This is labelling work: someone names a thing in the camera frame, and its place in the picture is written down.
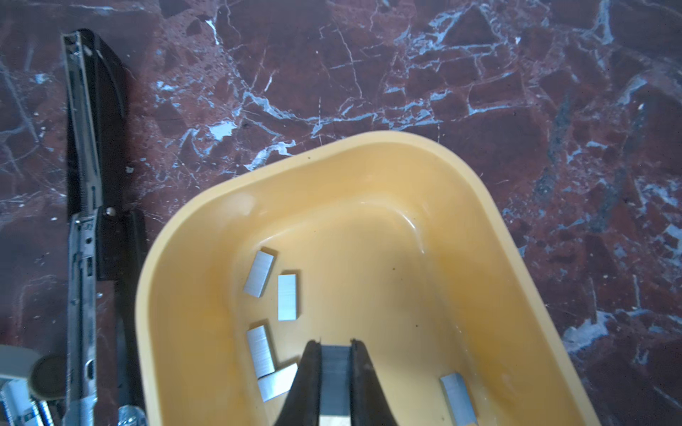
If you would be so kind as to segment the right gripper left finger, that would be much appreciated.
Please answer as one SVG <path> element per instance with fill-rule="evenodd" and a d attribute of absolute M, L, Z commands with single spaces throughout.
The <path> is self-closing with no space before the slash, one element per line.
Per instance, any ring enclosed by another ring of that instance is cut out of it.
<path fill-rule="evenodd" d="M 275 426 L 319 425 L 322 370 L 321 344 L 311 340 L 305 346 L 298 372 Z"/>

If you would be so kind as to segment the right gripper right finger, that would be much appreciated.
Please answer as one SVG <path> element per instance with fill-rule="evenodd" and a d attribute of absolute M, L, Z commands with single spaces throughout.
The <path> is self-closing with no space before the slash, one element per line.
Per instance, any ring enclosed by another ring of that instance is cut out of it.
<path fill-rule="evenodd" d="M 351 342 L 350 411 L 353 426 L 396 426 L 367 346 Z"/>

